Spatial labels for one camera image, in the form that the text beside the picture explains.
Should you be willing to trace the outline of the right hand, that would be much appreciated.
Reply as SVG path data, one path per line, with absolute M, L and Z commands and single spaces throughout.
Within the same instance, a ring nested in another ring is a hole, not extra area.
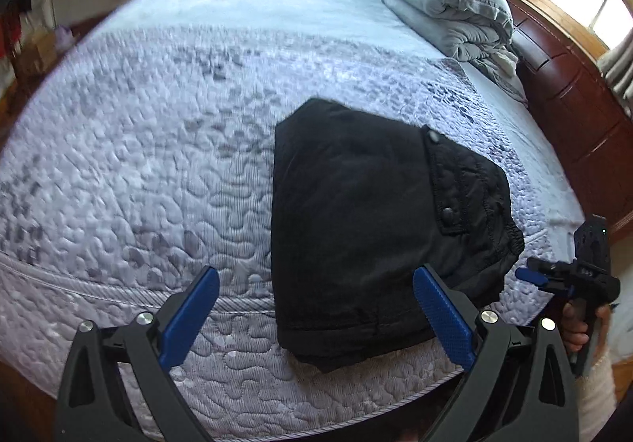
M 598 345 L 595 348 L 595 358 L 600 359 L 607 351 L 607 334 L 612 319 L 612 308 L 603 305 L 595 311 L 597 319 L 601 321 Z M 568 303 L 562 310 L 561 337 L 565 348 L 571 353 L 579 352 L 588 342 L 588 325 L 579 319 L 574 306 Z

